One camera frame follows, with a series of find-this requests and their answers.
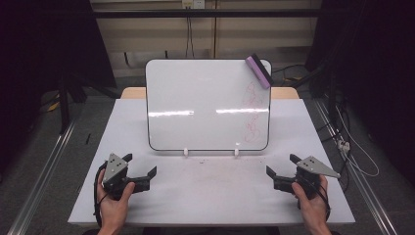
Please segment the aluminium floor rail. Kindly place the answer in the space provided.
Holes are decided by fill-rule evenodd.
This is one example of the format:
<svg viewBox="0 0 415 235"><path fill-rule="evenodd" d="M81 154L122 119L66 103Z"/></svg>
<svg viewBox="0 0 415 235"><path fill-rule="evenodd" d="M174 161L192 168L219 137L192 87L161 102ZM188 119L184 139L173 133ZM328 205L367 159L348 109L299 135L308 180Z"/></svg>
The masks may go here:
<svg viewBox="0 0 415 235"><path fill-rule="evenodd" d="M343 140L344 137L341 133L336 135L336 128L329 121L328 110L322 101L314 102L319 115L327 125L327 129L330 135L334 138L334 142L337 145L337 140ZM378 227L380 228L383 235L398 235L397 230L394 228L392 221L386 212L384 206L376 196L372 187L367 180L367 174L358 166L355 158L348 152L347 154L340 151L340 155L343 161L346 162L346 168L348 169L349 175L353 178L355 185L357 186L363 200L368 207L368 210L375 219Z"/></svg>
<svg viewBox="0 0 415 235"><path fill-rule="evenodd" d="M45 166L30 190L17 217L15 218L7 235L25 235L31 220L38 209L46 187L65 151L65 148L72 136L76 121L72 120L65 131L59 135L57 142L49 155Z"/></svg>

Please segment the purple and black whiteboard eraser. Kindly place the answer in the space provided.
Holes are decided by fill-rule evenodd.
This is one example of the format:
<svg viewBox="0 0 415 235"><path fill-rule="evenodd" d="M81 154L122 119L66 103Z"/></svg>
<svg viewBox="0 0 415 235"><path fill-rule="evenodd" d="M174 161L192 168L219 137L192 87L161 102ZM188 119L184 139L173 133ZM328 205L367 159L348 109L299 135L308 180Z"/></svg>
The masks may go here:
<svg viewBox="0 0 415 235"><path fill-rule="evenodd" d="M261 60L256 54L251 54L245 59L246 64L253 71L254 75L258 79L258 82L264 89L268 89L274 83L270 73L265 68Z"/></svg>

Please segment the black horizontal bar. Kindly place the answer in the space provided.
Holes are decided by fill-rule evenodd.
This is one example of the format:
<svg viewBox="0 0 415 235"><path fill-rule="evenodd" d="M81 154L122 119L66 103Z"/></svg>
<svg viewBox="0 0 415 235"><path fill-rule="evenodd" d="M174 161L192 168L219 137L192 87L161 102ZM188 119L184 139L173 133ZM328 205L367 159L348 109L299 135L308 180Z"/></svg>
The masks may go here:
<svg viewBox="0 0 415 235"><path fill-rule="evenodd" d="M282 10L134 10L134 11L96 11L99 19L121 18L311 18L323 14L315 9Z"/></svg>

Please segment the white wall outlet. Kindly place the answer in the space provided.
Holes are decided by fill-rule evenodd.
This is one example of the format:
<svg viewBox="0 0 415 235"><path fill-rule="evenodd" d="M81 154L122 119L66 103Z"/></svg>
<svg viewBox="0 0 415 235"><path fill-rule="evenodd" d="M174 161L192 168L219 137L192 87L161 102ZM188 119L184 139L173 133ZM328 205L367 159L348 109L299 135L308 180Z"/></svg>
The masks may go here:
<svg viewBox="0 0 415 235"><path fill-rule="evenodd" d="M181 0L183 9L201 10L206 7L205 0Z"/></svg>

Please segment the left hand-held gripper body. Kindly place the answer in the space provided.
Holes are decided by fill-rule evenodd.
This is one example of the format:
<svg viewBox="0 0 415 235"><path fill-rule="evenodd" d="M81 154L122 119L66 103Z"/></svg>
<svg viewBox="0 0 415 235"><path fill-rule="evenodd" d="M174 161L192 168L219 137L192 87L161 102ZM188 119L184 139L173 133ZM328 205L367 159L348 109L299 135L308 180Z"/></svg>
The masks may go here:
<svg viewBox="0 0 415 235"><path fill-rule="evenodd" d="M134 183L134 193L140 193L150 190L150 181L145 176L131 178L127 176L128 163L120 156L110 154L107 161L106 171L103 178L103 186L106 193L113 199L119 200L123 194L125 187L130 183Z"/></svg>

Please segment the white whiteboard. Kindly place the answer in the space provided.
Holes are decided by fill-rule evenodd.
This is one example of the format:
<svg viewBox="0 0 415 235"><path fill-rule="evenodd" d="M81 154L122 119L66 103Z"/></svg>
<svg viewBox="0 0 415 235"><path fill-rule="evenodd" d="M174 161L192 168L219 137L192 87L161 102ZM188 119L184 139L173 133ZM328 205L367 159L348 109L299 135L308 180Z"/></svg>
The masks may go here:
<svg viewBox="0 0 415 235"><path fill-rule="evenodd" d="M156 151L261 151L271 89L243 60L152 60L146 65L149 145Z"/></svg>

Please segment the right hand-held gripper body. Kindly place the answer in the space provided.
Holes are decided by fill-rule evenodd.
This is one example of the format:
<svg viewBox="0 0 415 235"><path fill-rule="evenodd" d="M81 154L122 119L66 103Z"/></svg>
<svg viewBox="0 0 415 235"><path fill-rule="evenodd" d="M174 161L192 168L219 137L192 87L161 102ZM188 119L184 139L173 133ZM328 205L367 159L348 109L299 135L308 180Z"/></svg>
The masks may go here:
<svg viewBox="0 0 415 235"><path fill-rule="evenodd" d="M287 193L294 193L292 183L298 183L304 190L308 199L311 199L319 192L321 185L320 175L339 178L341 175L323 164L316 158L309 156L295 164L297 171L294 177L277 175L274 179L274 189Z"/></svg>

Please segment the person's right hand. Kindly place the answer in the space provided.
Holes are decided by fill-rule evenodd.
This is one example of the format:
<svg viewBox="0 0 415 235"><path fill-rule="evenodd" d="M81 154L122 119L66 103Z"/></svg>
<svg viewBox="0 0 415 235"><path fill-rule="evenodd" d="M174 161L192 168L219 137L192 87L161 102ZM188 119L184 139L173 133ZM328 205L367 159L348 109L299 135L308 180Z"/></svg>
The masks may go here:
<svg viewBox="0 0 415 235"><path fill-rule="evenodd" d="M326 203L320 196L308 199L302 187L294 182L292 188L296 197L300 200L300 211L303 224L306 230L311 231L328 231L329 226L326 222Z"/></svg>

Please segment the person's left hand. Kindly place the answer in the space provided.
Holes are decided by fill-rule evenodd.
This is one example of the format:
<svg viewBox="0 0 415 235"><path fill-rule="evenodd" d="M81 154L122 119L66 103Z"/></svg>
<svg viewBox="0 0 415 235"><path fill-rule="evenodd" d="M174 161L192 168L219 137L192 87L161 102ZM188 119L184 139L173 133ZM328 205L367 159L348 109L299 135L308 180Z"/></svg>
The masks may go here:
<svg viewBox="0 0 415 235"><path fill-rule="evenodd" d="M98 177L97 201L100 206L102 226L104 229L122 229L128 212L128 201L134 190L134 183L130 182L124 189L121 198L116 201L108 196L102 186L105 171L102 169Z"/></svg>

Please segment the black metal stand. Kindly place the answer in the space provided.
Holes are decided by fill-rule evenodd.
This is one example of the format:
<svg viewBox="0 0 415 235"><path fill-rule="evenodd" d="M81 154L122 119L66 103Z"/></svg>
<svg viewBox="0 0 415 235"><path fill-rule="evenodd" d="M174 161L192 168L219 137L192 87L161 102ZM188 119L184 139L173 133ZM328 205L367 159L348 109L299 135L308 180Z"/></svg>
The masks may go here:
<svg viewBox="0 0 415 235"><path fill-rule="evenodd" d="M63 75L59 80L59 101L61 106L61 134L69 127L69 97L75 103L84 103L87 95L82 88L81 79L74 74Z"/></svg>

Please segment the black curtain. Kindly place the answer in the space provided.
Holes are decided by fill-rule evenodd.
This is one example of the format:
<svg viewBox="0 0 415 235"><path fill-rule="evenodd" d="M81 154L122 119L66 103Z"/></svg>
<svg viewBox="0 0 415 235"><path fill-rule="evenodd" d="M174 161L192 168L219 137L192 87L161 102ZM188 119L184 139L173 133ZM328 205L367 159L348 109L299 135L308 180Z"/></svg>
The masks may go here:
<svg viewBox="0 0 415 235"><path fill-rule="evenodd" d="M22 146L44 93L114 87L90 0L0 0L0 171Z"/></svg>
<svg viewBox="0 0 415 235"><path fill-rule="evenodd" d="M338 83L392 165L415 186L415 0L322 0L321 8L360 4Z"/></svg>

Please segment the wooden table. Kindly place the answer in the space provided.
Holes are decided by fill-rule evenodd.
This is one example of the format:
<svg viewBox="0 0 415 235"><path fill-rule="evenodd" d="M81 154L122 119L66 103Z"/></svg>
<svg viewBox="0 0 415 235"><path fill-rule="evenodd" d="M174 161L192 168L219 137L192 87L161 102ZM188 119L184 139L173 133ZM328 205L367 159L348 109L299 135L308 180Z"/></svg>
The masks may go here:
<svg viewBox="0 0 415 235"><path fill-rule="evenodd" d="M300 96L295 88L292 87L272 87L272 99L298 99ZM145 99L145 87L127 87L120 96L121 99Z"/></svg>

